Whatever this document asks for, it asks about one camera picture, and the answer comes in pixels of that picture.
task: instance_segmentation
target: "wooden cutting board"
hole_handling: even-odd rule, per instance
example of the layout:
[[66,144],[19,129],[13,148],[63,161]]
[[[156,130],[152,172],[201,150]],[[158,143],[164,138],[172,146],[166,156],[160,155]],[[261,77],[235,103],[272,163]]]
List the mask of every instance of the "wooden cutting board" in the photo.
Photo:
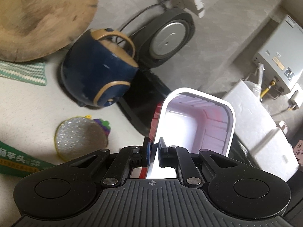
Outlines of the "wooden cutting board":
[[98,0],[0,0],[0,59],[23,62],[51,54],[80,36]]

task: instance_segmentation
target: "blue ceramic teapot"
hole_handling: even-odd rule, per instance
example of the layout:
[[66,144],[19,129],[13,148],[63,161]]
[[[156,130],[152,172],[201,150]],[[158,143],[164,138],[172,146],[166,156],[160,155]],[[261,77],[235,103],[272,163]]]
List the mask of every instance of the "blue ceramic teapot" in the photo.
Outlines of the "blue ceramic teapot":
[[[111,37],[128,42],[132,56]],[[134,54],[134,44],[125,34],[110,28],[90,29],[79,37],[62,62],[63,85],[79,106],[107,107],[129,89],[138,69]]]

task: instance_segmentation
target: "white styrofoam box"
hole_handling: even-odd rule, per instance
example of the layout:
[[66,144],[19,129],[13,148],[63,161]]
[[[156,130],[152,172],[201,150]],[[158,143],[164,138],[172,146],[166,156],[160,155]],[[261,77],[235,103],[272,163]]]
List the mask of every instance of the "white styrofoam box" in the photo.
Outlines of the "white styrofoam box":
[[285,135],[258,98],[240,80],[223,97],[234,108],[235,134],[259,167],[287,181],[298,169],[298,162]]
[[[154,144],[163,137],[166,146],[185,147],[190,153],[209,149],[228,155],[234,133],[232,106],[203,92],[180,88],[164,100]],[[160,168],[157,148],[153,146],[147,178],[175,178],[175,169]]]
[[288,181],[298,169],[298,161],[283,131],[276,127],[263,142],[250,151],[259,167]]

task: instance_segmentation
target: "countertop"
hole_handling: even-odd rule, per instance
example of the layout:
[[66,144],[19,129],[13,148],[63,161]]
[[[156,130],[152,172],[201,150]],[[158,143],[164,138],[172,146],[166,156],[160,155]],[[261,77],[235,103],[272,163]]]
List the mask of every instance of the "countertop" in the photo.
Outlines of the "countertop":
[[[130,145],[142,145],[136,131],[116,104],[95,109],[79,107],[59,86],[57,71],[66,51],[47,57],[47,86],[0,78],[0,141],[44,161],[60,164],[54,147],[58,125],[75,116],[92,115],[108,120],[111,126],[111,153]],[[21,178],[0,174],[0,226],[11,226],[20,214],[13,200],[13,189]]]

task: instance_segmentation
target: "red object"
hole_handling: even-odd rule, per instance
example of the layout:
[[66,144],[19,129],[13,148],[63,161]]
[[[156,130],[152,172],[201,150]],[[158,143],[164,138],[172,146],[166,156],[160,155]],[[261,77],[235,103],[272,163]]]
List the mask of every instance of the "red object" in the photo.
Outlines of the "red object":
[[[161,106],[162,106],[162,103],[158,103],[155,113],[154,113],[154,117],[151,120],[151,129],[150,129],[149,135],[148,135],[151,143],[153,143],[153,141],[155,139]],[[148,167],[142,167],[139,178],[146,178],[147,170],[148,170]]]

